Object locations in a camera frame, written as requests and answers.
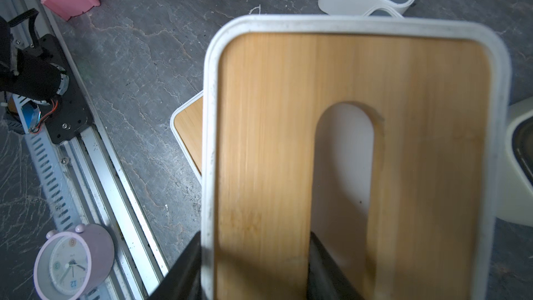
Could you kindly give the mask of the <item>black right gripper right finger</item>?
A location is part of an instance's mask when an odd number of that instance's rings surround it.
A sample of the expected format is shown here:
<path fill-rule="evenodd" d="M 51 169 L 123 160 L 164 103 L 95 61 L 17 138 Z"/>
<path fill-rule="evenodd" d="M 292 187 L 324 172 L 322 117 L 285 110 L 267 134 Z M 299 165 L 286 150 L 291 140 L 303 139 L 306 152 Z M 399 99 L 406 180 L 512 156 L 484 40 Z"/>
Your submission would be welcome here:
<path fill-rule="evenodd" d="M 364 299 L 313 232 L 310 234 L 307 299 Z"/>

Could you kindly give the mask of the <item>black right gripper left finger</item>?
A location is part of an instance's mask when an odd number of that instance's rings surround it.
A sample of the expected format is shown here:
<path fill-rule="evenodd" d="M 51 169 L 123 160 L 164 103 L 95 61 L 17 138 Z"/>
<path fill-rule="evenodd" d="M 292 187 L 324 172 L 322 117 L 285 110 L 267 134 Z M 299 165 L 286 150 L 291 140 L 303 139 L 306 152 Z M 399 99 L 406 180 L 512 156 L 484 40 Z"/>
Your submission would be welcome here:
<path fill-rule="evenodd" d="M 201 232 L 183 250 L 149 300 L 202 299 Z"/>

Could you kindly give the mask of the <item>bamboo lid tissue box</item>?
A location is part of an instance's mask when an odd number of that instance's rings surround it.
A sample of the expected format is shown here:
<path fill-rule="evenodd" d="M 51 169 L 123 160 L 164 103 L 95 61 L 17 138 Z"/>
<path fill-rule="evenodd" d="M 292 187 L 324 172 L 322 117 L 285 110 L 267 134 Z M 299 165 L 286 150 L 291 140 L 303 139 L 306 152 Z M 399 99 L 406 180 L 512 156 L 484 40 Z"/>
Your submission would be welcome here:
<path fill-rule="evenodd" d="M 178 107 L 170 118 L 172 133 L 199 183 L 202 171 L 203 91 Z"/>
<path fill-rule="evenodd" d="M 486 297 L 512 76 L 493 30 L 247 15 L 203 73 L 205 298 L 308 298 L 315 237 L 364 299 Z"/>

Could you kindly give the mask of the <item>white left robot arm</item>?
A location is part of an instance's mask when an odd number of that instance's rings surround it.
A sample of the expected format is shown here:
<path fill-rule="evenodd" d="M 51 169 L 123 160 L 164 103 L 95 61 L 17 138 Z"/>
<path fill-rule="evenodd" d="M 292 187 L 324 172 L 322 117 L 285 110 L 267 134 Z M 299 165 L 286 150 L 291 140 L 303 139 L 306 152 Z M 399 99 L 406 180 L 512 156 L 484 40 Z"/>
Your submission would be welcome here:
<path fill-rule="evenodd" d="M 46 61 L 51 53 L 37 38 L 38 15 L 39 11 L 32 8 L 10 21 L 1 19 L 1 90 L 36 101 L 51 101 L 66 93 L 69 76 L 61 66 Z M 13 43 L 11 29 L 25 21 L 31 46 L 20 49 Z"/>

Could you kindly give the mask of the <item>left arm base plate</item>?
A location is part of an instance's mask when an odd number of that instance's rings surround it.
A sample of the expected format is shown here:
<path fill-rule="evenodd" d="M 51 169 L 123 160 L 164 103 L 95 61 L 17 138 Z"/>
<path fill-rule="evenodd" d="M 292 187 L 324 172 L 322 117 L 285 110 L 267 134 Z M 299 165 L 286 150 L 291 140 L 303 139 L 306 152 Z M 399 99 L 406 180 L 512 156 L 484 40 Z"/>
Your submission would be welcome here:
<path fill-rule="evenodd" d="M 39 42 L 44 50 L 41 58 L 65 69 L 69 77 L 68 89 L 63 96 L 58 97 L 58 108 L 44 123 L 51 142 L 59 145 L 91 127 L 94 118 L 57 37 L 47 34 L 41 37 Z"/>

